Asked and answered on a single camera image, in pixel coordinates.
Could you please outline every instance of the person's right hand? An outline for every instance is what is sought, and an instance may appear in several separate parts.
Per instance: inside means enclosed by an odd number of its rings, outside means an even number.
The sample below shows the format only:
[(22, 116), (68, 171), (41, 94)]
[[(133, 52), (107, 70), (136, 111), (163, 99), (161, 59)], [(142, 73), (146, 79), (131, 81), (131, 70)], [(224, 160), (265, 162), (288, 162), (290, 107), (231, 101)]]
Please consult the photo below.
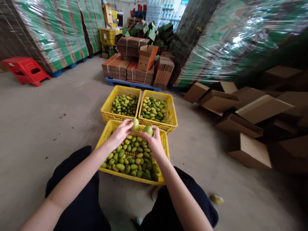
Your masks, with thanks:
[(163, 145), (161, 144), (159, 128), (155, 126), (151, 126), (151, 128), (153, 129), (152, 137), (146, 132), (141, 132), (140, 136), (148, 141), (154, 158), (157, 158), (160, 156), (166, 157)]

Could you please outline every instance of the concrete floor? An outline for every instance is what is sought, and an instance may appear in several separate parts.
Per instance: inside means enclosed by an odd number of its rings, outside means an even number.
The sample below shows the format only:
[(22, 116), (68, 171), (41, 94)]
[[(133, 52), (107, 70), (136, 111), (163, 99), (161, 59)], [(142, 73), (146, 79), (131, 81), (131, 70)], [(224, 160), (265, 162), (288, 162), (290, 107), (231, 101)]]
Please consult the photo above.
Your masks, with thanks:
[[(100, 108), (113, 89), (102, 62), (88, 59), (39, 88), (0, 74), (0, 230), (16, 230), (42, 203), (58, 164), (85, 145), (96, 146), (105, 126)], [(225, 154), (226, 137), (207, 112), (194, 110), (181, 94), (174, 102), (179, 126), (168, 136), (171, 162), (206, 193), (224, 198), (215, 230), (305, 230), (292, 179), (244, 167)], [(151, 210), (152, 189), (100, 172), (100, 204), (119, 230), (133, 230), (129, 218)]]

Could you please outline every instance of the black pants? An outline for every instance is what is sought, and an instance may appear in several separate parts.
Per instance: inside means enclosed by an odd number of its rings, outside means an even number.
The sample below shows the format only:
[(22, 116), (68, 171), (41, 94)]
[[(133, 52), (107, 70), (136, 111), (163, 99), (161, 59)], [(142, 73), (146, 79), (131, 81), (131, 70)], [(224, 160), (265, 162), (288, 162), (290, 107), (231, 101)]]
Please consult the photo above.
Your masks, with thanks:
[[(86, 146), (64, 160), (48, 181), (45, 197), (51, 193), (66, 174), (88, 157), (91, 151), (92, 147)], [(175, 169), (214, 227), (218, 222), (218, 214), (205, 192), (191, 176), (177, 167)], [(99, 176), (96, 172), (77, 198), (62, 213), (55, 230), (111, 230), (98, 203), (98, 185)], [(139, 230), (183, 230), (166, 186), (160, 189), (152, 211), (146, 215)]]

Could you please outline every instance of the wooden pallet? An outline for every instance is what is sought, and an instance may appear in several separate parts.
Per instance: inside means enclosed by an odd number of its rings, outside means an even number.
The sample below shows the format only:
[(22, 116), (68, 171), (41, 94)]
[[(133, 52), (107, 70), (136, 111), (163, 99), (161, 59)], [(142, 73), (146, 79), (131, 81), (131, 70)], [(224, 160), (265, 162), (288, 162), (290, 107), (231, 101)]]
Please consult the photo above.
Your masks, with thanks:
[(156, 88), (156, 87), (153, 87), (153, 86), (139, 84), (139, 83), (132, 83), (132, 82), (119, 80), (119, 79), (112, 79), (112, 78), (109, 78), (109, 77), (106, 77), (106, 81), (107, 81), (107, 84), (109, 86), (113, 86), (114, 83), (119, 83), (119, 84), (129, 85), (131, 88), (136, 88), (136, 87), (141, 88), (142, 87), (142, 88), (152, 89), (153, 91), (157, 91), (157, 92), (161, 91), (161, 88)]

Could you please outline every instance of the red plastic stool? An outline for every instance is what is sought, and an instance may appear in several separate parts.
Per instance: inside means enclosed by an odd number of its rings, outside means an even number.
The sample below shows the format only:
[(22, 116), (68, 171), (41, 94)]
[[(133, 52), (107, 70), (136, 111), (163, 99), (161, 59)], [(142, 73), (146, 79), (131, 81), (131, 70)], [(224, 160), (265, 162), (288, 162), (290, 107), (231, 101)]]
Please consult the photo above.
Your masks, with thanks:
[(40, 87), (42, 85), (40, 81), (43, 79), (51, 80), (51, 77), (33, 58), (16, 56), (5, 59), (3, 62), (22, 85), (31, 83), (35, 87)]

